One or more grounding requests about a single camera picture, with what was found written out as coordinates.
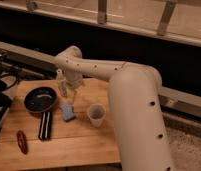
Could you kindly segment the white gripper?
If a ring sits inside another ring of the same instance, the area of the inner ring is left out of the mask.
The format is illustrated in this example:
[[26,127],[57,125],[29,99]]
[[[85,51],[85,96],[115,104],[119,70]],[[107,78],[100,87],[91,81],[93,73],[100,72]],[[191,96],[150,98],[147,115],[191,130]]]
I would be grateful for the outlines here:
[[80,73],[66,71],[65,78],[66,78],[66,85],[70,89],[77,89],[83,84],[83,76]]

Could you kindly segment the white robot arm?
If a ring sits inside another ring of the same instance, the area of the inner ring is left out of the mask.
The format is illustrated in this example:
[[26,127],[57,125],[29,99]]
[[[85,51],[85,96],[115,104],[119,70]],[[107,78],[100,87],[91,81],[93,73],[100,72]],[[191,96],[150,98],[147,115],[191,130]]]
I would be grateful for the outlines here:
[[71,46],[55,57],[72,86],[78,75],[108,83],[109,108],[123,171],[176,171],[159,103],[162,79],[147,65],[84,59]]

